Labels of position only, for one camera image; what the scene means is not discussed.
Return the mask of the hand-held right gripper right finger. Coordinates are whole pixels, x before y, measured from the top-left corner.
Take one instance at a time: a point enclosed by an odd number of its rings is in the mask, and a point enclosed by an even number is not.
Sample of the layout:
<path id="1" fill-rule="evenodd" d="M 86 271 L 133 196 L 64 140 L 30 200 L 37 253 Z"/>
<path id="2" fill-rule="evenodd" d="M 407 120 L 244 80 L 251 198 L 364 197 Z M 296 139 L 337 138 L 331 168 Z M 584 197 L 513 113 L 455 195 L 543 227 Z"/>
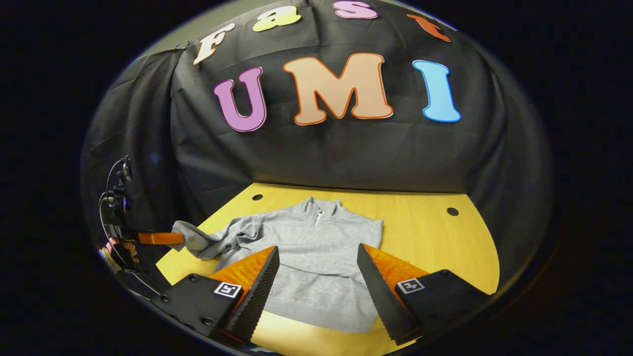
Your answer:
<path id="1" fill-rule="evenodd" d="M 451 270 L 427 272 L 364 243 L 358 245 L 357 264 L 378 316 L 397 345 L 441 338 L 491 298 Z"/>

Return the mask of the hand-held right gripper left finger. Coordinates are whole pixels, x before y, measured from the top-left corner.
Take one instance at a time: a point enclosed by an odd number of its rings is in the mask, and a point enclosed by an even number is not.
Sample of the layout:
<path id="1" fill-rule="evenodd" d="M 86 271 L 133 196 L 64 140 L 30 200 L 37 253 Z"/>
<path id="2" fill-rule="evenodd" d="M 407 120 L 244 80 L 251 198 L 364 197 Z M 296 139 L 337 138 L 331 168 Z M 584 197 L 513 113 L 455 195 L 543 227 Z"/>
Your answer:
<path id="1" fill-rule="evenodd" d="M 249 342 L 280 266 L 278 246 L 237 261 L 210 276 L 190 273 L 151 305 L 205 337 L 230 345 Z"/>

